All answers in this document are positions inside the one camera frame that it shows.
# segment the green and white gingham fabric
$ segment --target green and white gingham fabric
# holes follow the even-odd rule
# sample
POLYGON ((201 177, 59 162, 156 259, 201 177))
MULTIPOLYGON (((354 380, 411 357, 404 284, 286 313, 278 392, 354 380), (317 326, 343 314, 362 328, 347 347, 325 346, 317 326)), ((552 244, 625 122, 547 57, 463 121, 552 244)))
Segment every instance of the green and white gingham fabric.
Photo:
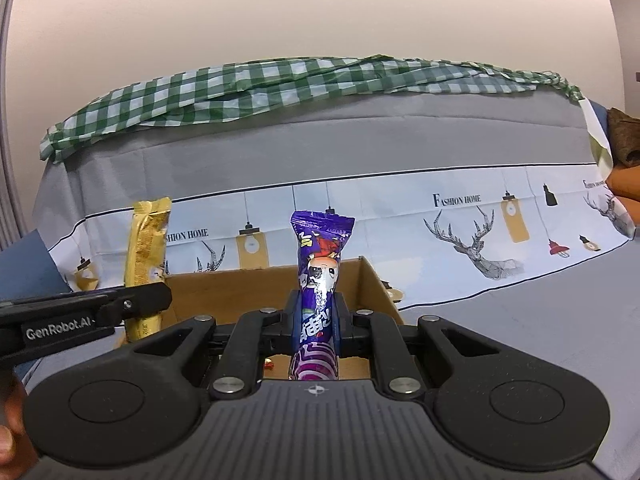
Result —
POLYGON ((571 101, 582 99, 580 89, 557 73, 474 62, 376 55, 226 64, 135 83, 92 101, 47 131, 40 158, 59 162, 132 126, 222 123, 311 99, 403 91, 507 94, 540 85, 561 91, 571 101))

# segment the silver bolt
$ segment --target silver bolt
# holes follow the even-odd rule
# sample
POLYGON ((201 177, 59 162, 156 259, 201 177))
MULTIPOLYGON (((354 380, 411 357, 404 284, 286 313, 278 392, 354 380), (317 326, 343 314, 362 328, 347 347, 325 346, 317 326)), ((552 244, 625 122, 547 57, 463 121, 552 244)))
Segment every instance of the silver bolt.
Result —
POLYGON ((396 377, 389 381, 389 388, 397 394, 414 394, 420 389, 420 383, 411 377, 396 377))
POLYGON ((244 381, 237 377, 220 377, 213 381, 213 389, 221 394, 234 394, 244 388, 244 381))

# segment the yellow wrapper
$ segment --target yellow wrapper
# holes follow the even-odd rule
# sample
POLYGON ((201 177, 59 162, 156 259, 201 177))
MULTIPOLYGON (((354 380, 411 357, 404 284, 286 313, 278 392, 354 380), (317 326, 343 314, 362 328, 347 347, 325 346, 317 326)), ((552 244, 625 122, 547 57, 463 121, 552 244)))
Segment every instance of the yellow wrapper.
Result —
MULTIPOLYGON (((144 200, 133 205, 133 223, 129 234, 124 285, 164 282, 164 249, 171 199, 144 200)), ((161 316, 127 319, 127 339, 137 341, 160 331, 161 316)))

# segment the human hand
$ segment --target human hand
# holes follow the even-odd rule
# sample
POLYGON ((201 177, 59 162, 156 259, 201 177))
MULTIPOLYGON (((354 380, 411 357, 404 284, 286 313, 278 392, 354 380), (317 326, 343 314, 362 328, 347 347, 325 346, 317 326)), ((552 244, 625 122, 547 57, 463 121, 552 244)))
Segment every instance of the human hand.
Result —
POLYGON ((4 403, 0 416, 0 480, 15 480, 35 464, 38 456, 22 423, 27 393, 13 372, 0 371, 2 392, 7 395, 0 396, 0 403, 4 403))

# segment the purple snack wrapper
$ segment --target purple snack wrapper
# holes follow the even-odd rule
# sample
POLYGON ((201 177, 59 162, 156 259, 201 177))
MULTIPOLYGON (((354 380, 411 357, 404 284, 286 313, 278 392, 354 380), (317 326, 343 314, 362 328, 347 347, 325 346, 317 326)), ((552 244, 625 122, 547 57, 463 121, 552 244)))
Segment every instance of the purple snack wrapper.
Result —
POLYGON ((298 238, 298 278, 302 329, 300 348, 291 360, 289 378, 300 381, 338 378, 331 308, 338 280, 340 251, 349 240, 355 219, 296 211, 291 225, 298 238))

